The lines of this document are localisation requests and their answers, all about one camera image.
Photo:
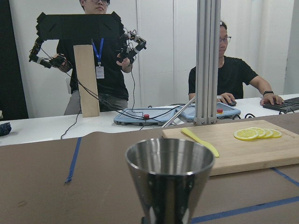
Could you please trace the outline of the steel double jigger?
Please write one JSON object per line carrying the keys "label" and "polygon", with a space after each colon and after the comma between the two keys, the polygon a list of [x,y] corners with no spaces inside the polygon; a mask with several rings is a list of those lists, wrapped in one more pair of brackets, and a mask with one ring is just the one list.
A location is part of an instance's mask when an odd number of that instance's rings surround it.
{"label": "steel double jigger", "polygon": [[126,162],[144,212],[143,224],[189,224],[215,156],[181,139],[149,139],[130,146]]}

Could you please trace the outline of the front lemon slice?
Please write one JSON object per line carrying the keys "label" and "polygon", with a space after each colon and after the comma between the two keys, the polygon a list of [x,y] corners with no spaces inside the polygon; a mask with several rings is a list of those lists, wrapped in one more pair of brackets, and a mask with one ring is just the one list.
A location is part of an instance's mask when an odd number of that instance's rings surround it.
{"label": "front lemon slice", "polygon": [[247,128],[235,131],[233,136],[238,140],[250,141],[258,138],[259,134],[256,130]]}

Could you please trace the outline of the wooden upright block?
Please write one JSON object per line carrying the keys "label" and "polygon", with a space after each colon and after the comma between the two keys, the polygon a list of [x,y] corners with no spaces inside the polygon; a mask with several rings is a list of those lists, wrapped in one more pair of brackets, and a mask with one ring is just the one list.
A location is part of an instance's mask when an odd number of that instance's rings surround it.
{"label": "wooden upright block", "polygon": [[82,116],[97,117],[100,114],[98,89],[92,45],[73,46],[80,94]]}

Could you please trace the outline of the aluminium frame post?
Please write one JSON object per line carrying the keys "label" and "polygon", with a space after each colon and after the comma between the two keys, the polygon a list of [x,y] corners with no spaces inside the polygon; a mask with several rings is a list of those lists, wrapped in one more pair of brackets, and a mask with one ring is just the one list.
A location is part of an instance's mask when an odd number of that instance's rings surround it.
{"label": "aluminium frame post", "polygon": [[197,125],[216,123],[217,78],[221,20],[220,0],[197,3],[196,103]]}

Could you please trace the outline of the black teleoperation leader device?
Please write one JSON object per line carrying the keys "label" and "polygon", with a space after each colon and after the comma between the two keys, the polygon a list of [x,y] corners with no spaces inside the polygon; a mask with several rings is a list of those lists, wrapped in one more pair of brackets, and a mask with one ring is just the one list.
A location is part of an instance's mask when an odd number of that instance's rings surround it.
{"label": "black teleoperation leader device", "polygon": [[94,38],[117,38],[120,48],[117,51],[119,61],[128,58],[134,62],[134,56],[146,49],[146,41],[133,33],[124,31],[120,16],[111,14],[45,14],[37,17],[37,35],[30,51],[29,61],[46,68],[58,67],[61,59],[43,59],[38,56],[46,40],[72,40],[74,45],[90,44]]}

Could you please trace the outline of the yellow plastic knife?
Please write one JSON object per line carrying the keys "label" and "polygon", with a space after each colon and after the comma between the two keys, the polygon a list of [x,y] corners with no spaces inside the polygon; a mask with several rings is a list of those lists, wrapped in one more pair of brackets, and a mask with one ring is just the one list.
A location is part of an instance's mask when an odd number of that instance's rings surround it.
{"label": "yellow plastic knife", "polygon": [[214,154],[214,156],[216,158],[219,158],[219,156],[220,156],[219,152],[216,150],[216,148],[211,143],[200,139],[194,132],[192,132],[190,129],[188,129],[186,127],[182,128],[181,132],[184,133],[185,135],[187,135],[188,137],[192,138],[193,140],[195,140],[197,143],[208,148]]}

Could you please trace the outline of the black computer mouse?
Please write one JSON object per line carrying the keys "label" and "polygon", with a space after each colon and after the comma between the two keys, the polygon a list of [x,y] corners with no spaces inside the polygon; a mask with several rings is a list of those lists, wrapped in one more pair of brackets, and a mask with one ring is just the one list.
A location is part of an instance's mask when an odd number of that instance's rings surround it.
{"label": "black computer mouse", "polygon": [[237,102],[236,102],[236,101],[233,101],[233,100],[231,100],[231,102],[229,102],[227,99],[225,99],[225,102],[226,102],[226,104],[229,105],[229,106],[236,106],[236,104],[237,104]]}

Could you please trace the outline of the right blue teach pendant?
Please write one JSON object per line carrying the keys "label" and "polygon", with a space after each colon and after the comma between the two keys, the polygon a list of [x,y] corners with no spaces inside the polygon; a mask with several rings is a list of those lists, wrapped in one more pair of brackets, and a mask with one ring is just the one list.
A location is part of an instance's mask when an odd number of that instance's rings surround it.
{"label": "right blue teach pendant", "polygon": [[[234,106],[229,106],[224,103],[217,103],[217,109],[222,109],[222,113],[216,113],[217,118],[233,117],[234,115],[240,115],[241,111]],[[184,122],[193,122],[195,116],[195,104],[189,105],[183,112],[179,114],[179,118]]]}

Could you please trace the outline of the black keyboard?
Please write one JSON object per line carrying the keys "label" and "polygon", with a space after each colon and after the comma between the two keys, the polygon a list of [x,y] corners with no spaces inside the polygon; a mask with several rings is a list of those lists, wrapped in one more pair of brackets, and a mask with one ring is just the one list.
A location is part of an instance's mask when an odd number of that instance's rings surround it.
{"label": "black keyboard", "polygon": [[299,109],[299,98],[290,98],[290,99],[285,99],[284,102],[280,105],[277,103],[275,104],[265,104],[263,105],[263,108],[274,110],[274,111],[279,111],[283,113],[288,113],[288,112],[294,112]]}

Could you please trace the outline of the seated man in black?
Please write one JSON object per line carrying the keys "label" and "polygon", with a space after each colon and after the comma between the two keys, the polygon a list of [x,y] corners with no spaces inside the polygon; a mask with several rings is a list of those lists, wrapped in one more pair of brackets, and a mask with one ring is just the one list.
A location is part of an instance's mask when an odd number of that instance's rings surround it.
{"label": "seated man in black", "polygon": [[274,94],[271,85],[257,75],[251,67],[242,59],[225,56],[225,51],[231,37],[227,33],[227,25],[220,22],[219,37],[219,60],[218,60],[218,85],[217,95],[221,98],[218,102],[226,104],[225,99],[229,102],[243,98],[243,84],[255,87],[261,94],[260,105],[265,104],[282,104],[284,100]]}

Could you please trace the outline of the folded dark umbrella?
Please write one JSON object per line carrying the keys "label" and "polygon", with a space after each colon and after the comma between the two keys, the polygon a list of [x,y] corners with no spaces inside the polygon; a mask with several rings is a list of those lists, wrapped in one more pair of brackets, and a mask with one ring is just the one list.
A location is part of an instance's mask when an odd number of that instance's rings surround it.
{"label": "folded dark umbrella", "polygon": [[8,135],[12,128],[9,122],[0,124],[0,136]]}

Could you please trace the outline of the blue teach pendant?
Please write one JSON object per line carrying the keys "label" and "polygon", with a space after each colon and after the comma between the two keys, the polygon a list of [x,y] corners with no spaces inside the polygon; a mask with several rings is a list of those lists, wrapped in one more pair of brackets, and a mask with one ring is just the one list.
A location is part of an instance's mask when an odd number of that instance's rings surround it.
{"label": "blue teach pendant", "polygon": [[169,121],[175,114],[176,109],[165,108],[126,108],[114,118],[116,125],[126,126],[162,126]]}
{"label": "blue teach pendant", "polygon": [[[233,117],[234,115],[240,115],[241,111],[234,106],[229,106],[224,103],[217,103],[217,109],[222,109],[222,113],[216,113],[217,118]],[[179,114],[179,118],[184,122],[193,122],[195,116],[195,104],[189,105],[183,112]]]}

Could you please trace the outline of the left blue teach pendant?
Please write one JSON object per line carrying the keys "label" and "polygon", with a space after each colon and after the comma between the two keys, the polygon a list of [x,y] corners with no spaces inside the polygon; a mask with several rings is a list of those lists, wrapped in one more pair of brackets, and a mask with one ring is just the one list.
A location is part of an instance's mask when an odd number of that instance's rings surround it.
{"label": "left blue teach pendant", "polygon": [[169,121],[175,114],[176,109],[165,108],[126,108],[114,118],[116,125],[126,126],[162,126]]}

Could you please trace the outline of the standing operator in black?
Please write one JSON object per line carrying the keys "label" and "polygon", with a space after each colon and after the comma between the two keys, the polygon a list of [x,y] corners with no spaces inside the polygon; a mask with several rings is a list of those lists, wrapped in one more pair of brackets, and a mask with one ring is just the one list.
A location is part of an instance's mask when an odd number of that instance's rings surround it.
{"label": "standing operator in black", "polygon": [[[130,73],[132,64],[128,58],[119,62],[117,58],[118,38],[96,38],[93,40],[93,57],[99,105],[101,112],[115,111],[128,107],[128,90],[125,86],[123,73]],[[57,53],[64,55],[65,60],[59,67],[62,72],[72,70],[70,79],[71,97],[64,115],[81,112],[80,96],[77,83],[75,56],[71,41],[60,40]]]}

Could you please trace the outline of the lemon slice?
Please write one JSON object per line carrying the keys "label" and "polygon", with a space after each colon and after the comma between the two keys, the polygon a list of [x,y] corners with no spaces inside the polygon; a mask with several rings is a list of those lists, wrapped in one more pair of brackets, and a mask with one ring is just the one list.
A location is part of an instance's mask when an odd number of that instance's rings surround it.
{"label": "lemon slice", "polygon": [[282,137],[282,133],[275,129],[269,129],[269,131],[272,133],[271,138],[280,138]]}
{"label": "lemon slice", "polygon": [[258,127],[251,127],[252,130],[255,130],[258,133],[258,138],[264,138],[266,136],[266,130]]}
{"label": "lemon slice", "polygon": [[273,131],[271,129],[264,129],[265,135],[262,136],[262,138],[271,138],[273,136]]}
{"label": "lemon slice", "polygon": [[235,131],[233,136],[238,140],[250,141],[258,138],[259,134],[256,130],[247,128]]}

